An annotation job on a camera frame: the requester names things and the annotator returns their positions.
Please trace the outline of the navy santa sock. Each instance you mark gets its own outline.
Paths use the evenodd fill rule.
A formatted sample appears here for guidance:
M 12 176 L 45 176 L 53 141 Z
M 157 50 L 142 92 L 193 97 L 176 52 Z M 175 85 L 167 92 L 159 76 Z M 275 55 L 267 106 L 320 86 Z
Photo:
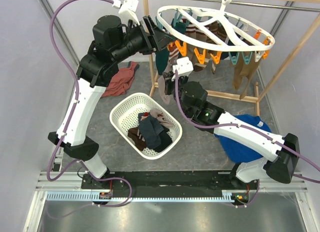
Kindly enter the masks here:
M 142 121 L 142 120 L 146 119 L 148 116 L 150 116 L 149 112 L 139 113 L 138 119 L 139 119 L 139 121 Z
M 138 128 L 149 149 L 154 149 L 160 145 L 160 133 L 164 129 L 156 118 L 148 116 L 146 119 L 139 122 Z

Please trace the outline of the dark navy plain sock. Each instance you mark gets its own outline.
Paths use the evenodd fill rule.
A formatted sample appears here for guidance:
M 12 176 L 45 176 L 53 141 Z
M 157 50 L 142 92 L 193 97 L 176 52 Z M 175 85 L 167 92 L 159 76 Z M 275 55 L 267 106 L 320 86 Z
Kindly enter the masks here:
M 165 150 L 173 142 L 170 135 L 165 131 L 162 131 L 159 134 L 159 137 L 160 137 L 160 145 L 153 149 L 157 153 L 160 153 L 163 150 Z

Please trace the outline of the brown striped-cuff sock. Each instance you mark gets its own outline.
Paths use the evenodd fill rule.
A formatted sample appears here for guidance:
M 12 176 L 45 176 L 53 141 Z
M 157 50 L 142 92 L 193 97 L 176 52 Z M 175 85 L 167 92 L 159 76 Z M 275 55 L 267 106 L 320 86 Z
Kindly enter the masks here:
M 132 132 L 128 132 L 128 137 L 131 138 L 136 146 L 136 148 L 139 151 L 143 151 L 145 148 L 147 148 L 147 144 L 144 141 L 143 137 L 140 137 Z
M 128 132 L 136 135 L 139 139 L 141 139 L 141 140 L 143 140 L 143 141 L 145 140 L 144 137 L 142 136 L 142 134 L 140 133 L 140 130 L 139 130 L 138 127 L 130 128 L 130 129 L 128 130 Z

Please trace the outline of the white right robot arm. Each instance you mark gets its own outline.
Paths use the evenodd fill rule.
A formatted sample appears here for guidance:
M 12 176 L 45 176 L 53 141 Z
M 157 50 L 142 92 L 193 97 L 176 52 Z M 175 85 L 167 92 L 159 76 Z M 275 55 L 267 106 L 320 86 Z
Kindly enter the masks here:
M 182 114 L 198 129 L 237 143 L 231 148 L 237 156 L 229 176 L 233 188 L 240 189 L 246 183 L 265 178 L 283 184 L 292 181 L 299 157 L 290 150 L 300 151 L 297 136 L 264 131 L 231 115 L 208 102 L 208 93 L 203 87 L 198 82 L 188 81 L 186 76 L 181 76 L 178 83 L 173 72 L 165 73 L 163 78 L 165 95 L 179 100 Z

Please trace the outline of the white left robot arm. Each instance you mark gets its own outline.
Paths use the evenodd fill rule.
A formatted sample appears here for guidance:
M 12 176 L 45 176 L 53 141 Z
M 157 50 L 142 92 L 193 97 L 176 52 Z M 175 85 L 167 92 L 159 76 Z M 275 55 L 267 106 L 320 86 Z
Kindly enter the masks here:
M 92 183 L 99 189 L 110 183 L 109 169 L 98 155 L 99 145 L 86 135 L 95 107 L 118 73 L 118 64 L 130 56 L 161 51 L 176 37 L 160 29 L 150 16 L 143 17 L 146 26 L 123 24 L 115 15 L 98 19 L 93 27 L 94 40 L 81 59 L 75 76 L 76 89 L 65 119 L 48 139 L 70 157 L 84 163 L 93 175 Z

